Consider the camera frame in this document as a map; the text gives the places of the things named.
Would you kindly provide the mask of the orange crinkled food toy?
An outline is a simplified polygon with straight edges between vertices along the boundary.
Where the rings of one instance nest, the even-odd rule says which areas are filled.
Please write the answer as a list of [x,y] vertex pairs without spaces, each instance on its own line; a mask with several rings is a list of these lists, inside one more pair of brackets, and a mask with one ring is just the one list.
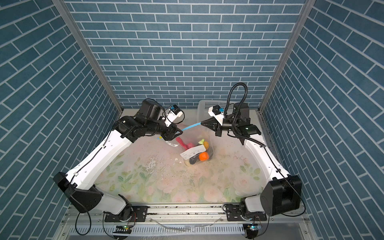
[[207,161],[210,159],[210,155],[207,152],[202,152],[199,154],[199,160],[201,162]]

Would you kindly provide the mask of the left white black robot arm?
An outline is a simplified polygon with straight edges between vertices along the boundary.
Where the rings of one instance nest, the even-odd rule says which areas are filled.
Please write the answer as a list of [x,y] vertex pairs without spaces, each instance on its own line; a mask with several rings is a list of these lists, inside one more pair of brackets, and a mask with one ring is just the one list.
[[183,131],[174,123],[140,116],[124,116],[116,121],[107,137],[78,165],[59,172],[54,182],[81,214],[97,209],[127,222],[133,217],[132,204],[122,195],[111,195],[95,186],[96,179],[126,148],[141,137],[160,135],[171,141]]

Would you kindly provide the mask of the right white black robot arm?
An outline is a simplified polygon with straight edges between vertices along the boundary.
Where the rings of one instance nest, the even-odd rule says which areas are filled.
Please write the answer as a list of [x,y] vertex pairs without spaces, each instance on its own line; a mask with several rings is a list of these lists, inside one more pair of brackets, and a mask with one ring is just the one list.
[[232,132],[233,137],[239,139],[251,153],[266,177],[266,186],[261,194],[241,199],[240,209],[243,218],[249,219],[254,213],[262,212],[269,217],[283,215],[293,218],[303,214],[289,214],[300,207],[302,181],[299,176],[291,175],[279,163],[267,147],[261,131],[250,123],[249,118],[231,116],[219,122],[215,117],[211,117],[202,121],[201,125],[214,131],[217,137],[220,137],[223,131]]

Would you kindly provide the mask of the clear zip top bag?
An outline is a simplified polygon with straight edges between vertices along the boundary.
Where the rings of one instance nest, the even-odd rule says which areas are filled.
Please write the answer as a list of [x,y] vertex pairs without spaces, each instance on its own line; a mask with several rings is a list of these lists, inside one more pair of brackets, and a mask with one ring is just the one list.
[[210,130],[196,123],[182,129],[183,133],[173,140],[162,140],[181,157],[188,167],[213,160],[215,149],[211,140]]

